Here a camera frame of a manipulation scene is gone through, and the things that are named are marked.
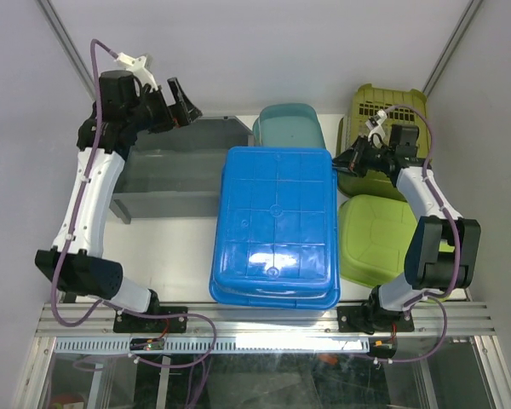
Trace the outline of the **grey plastic bin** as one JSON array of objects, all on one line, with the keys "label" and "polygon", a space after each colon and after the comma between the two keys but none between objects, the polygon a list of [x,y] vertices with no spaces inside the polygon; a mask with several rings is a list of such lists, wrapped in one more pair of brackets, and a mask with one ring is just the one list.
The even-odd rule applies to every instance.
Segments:
[{"label": "grey plastic bin", "polygon": [[234,116],[200,118],[158,134],[141,132],[118,178],[110,210],[134,219],[215,217],[227,152],[254,144]]}]

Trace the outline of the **teal transparent plastic tub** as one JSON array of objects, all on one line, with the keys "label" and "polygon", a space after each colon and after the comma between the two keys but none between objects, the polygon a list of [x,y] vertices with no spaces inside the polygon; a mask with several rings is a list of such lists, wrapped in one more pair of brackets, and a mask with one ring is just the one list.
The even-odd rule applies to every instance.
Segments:
[{"label": "teal transparent plastic tub", "polygon": [[256,144],[263,147],[326,149],[316,111],[308,104],[285,103],[265,107],[252,125]]}]

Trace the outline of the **lime green plastic tub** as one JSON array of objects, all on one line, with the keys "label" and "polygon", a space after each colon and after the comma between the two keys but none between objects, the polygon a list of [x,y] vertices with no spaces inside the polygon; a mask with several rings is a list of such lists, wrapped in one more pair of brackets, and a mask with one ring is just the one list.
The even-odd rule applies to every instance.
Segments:
[{"label": "lime green plastic tub", "polygon": [[338,211],[341,277],[370,288],[395,279],[416,225],[406,202],[370,195],[345,201]]}]

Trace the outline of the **olive green slotted container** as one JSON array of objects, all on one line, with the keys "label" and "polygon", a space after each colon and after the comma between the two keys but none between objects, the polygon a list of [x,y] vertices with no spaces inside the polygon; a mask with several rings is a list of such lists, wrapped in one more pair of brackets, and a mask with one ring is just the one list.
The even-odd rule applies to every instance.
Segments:
[{"label": "olive green slotted container", "polygon": [[[422,115],[426,115],[426,103],[427,97],[417,89],[404,91],[375,88],[372,84],[360,86],[353,95],[349,110],[339,122],[336,154],[348,149],[358,137],[369,134],[369,129],[366,126],[368,118],[380,110],[400,104],[402,107],[388,114],[388,119],[382,126],[383,131],[379,135],[385,143],[389,143],[392,125],[415,125],[419,128],[419,137],[416,142],[417,156],[425,158],[431,146],[431,137],[428,135],[427,127],[413,111],[404,108],[404,106],[414,107]],[[339,174],[338,188],[344,196],[349,198],[366,194],[400,201],[405,199],[383,173],[372,170],[364,178]]]}]

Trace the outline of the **blue plastic tub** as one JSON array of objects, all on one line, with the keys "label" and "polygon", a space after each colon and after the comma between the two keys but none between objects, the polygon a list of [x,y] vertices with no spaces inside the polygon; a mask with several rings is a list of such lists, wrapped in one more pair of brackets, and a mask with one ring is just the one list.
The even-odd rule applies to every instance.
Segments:
[{"label": "blue plastic tub", "polygon": [[324,148],[230,149],[221,174],[212,298],[242,307],[335,307],[341,298],[336,183]]}]

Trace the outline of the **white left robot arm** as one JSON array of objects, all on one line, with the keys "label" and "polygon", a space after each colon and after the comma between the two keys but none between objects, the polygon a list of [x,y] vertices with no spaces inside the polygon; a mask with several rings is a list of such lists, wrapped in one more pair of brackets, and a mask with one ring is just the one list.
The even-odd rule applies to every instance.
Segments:
[{"label": "white left robot arm", "polygon": [[100,94],[78,130],[77,173],[64,220],[50,249],[35,255],[37,268],[52,284],[53,301],[65,292],[109,302],[132,311],[132,321],[143,331],[160,324],[158,296],[127,279],[120,263],[103,257],[103,238],[113,191],[139,133],[174,130],[202,115],[177,78],[167,83],[172,105],[161,87],[138,74],[114,70],[99,76]]}]

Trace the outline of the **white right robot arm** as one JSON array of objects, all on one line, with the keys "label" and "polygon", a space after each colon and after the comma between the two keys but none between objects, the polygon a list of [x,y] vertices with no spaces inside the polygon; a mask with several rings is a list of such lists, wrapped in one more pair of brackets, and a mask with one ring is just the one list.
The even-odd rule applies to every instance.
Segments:
[{"label": "white right robot arm", "polygon": [[365,302],[347,313],[346,322],[367,334],[390,329],[422,300],[445,298],[456,288],[469,287],[474,275],[481,226],[446,200],[428,158],[417,155],[418,136],[417,126],[395,124],[387,144],[375,144],[378,133],[360,136],[333,160],[337,171],[350,176],[364,177],[370,170],[383,173],[416,218],[402,273],[376,286]]}]

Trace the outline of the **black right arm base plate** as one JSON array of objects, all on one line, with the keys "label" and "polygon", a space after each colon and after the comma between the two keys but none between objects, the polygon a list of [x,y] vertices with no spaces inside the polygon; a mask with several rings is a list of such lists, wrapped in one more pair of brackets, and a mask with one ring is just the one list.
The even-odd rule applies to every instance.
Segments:
[{"label": "black right arm base plate", "polygon": [[413,332],[412,320],[407,320],[399,312],[370,311],[362,305],[341,306],[336,308],[338,330],[340,333],[363,332],[374,335],[376,332]]}]

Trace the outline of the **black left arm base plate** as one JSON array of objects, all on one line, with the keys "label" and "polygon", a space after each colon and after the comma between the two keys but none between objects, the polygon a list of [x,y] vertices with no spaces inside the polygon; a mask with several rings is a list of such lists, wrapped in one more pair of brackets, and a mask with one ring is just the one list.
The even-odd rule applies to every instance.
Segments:
[{"label": "black left arm base plate", "polygon": [[185,306],[159,306],[147,313],[116,313],[113,332],[119,334],[183,334],[187,330]]}]

